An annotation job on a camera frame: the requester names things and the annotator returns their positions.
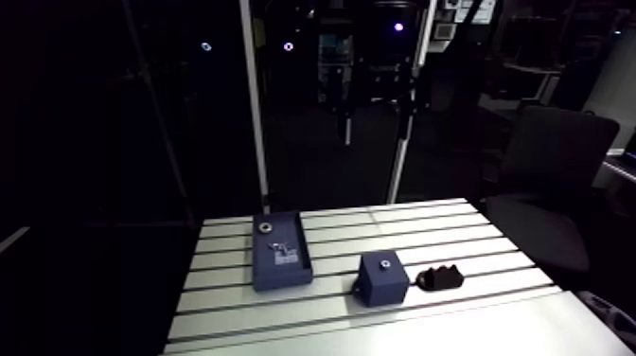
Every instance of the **chair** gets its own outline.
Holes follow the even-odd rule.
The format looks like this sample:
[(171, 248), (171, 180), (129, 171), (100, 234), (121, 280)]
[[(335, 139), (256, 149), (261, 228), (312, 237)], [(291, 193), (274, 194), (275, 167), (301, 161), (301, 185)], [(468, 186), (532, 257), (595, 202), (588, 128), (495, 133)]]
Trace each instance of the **chair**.
[(618, 133), (607, 118), (527, 107), (503, 157), (498, 194), (485, 211), (511, 240), (561, 284), (580, 287), (590, 260), (570, 219)]

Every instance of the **aluminum profile table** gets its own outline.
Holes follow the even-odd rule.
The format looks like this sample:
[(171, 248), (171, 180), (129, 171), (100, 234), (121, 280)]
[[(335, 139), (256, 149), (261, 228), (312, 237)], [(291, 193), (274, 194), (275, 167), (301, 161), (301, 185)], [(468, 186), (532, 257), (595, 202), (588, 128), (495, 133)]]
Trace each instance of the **aluminum profile table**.
[[(579, 329), (572, 337), (581, 338), (575, 354), (594, 354), (578, 351), (599, 345), (611, 352), (595, 354), (630, 354), (464, 199), (303, 212), (301, 218), (314, 279), (266, 293), (250, 285), (252, 218), (205, 221), (165, 353), (415, 355), (428, 344), (435, 354), (467, 354), (479, 341), (484, 352), (499, 347), (510, 354), (510, 340), (527, 339), (516, 354), (550, 354), (543, 351), (562, 351), (559, 340), (571, 341), (552, 331), (572, 326)], [(382, 249), (396, 250), (411, 280), (429, 267), (456, 264), (464, 285), (435, 293), (412, 286), (402, 304), (366, 308), (350, 294), (351, 285), (360, 253)], [(492, 348), (492, 332), (510, 335)], [(536, 335), (521, 338), (524, 332)], [(533, 344), (537, 337), (546, 349)], [(470, 342), (458, 343), (462, 338)], [(444, 347), (445, 340), (452, 345)]]

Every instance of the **chair backrest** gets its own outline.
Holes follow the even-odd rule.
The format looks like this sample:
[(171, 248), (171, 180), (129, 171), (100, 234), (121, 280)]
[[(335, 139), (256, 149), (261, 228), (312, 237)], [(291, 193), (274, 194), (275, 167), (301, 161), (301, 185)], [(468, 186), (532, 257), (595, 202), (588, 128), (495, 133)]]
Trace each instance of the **chair backrest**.
[(590, 188), (619, 125), (547, 107), (523, 109), (500, 168), (500, 192), (578, 194)]

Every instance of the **wall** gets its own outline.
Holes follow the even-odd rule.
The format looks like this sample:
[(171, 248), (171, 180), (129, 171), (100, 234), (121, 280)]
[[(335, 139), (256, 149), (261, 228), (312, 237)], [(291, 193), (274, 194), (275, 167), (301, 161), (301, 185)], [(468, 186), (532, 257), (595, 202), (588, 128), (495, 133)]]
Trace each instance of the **wall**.
[(636, 30), (623, 31), (620, 36), (584, 109), (621, 125), (614, 149), (624, 148), (636, 127)]

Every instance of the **small label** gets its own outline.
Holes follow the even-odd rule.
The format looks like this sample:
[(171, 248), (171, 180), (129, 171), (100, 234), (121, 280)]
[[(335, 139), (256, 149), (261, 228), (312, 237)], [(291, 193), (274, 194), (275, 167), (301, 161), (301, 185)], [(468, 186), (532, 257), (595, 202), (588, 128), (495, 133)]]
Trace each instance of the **small label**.
[(285, 251), (274, 251), (274, 264), (288, 264), (288, 263), (297, 263), (298, 262), (298, 254), (295, 249), (289, 249), (287, 252)]

